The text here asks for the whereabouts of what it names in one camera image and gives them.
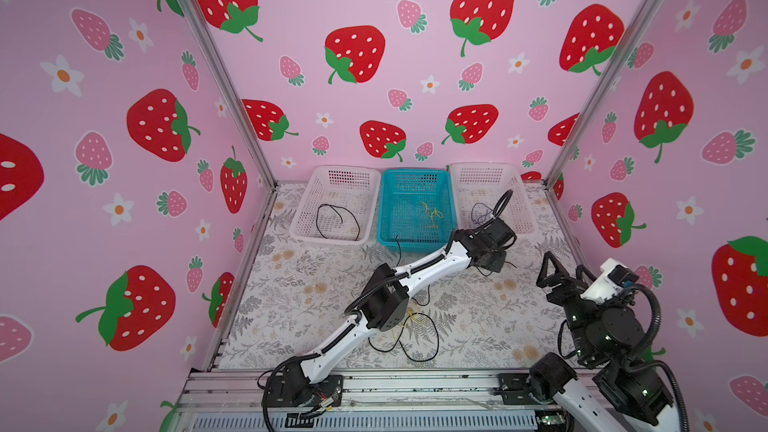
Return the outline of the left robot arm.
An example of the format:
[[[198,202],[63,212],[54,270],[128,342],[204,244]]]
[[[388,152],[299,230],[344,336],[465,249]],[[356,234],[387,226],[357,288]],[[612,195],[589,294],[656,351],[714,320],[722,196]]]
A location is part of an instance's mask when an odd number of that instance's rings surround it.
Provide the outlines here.
[[[507,190],[485,222],[455,229],[435,252],[410,264],[379,266],[360,295],[345,310],[345,320],[310,352],[291,357],[271,372],[264,385],[262,408],[308,404],[322,383],[349,353],[374,334],[393,329],[405,320],[413,296],[431,284],[468,268],[499,272],[516,234],[501,218],[513,197]]]

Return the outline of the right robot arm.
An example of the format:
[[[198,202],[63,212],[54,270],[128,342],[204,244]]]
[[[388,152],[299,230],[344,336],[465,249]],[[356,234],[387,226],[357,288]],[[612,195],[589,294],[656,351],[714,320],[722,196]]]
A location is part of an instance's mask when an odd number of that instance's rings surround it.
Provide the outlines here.
[[[569,274],[551,252],[536,279],[550,303],[563,308],[574,345],[549,353],[529,370],[530,395],[554,402],[587,431],[688,431],[683,394],[670,366],[649,359],[661,326],[654,292],[620,262],[599,275],[578,266]]]

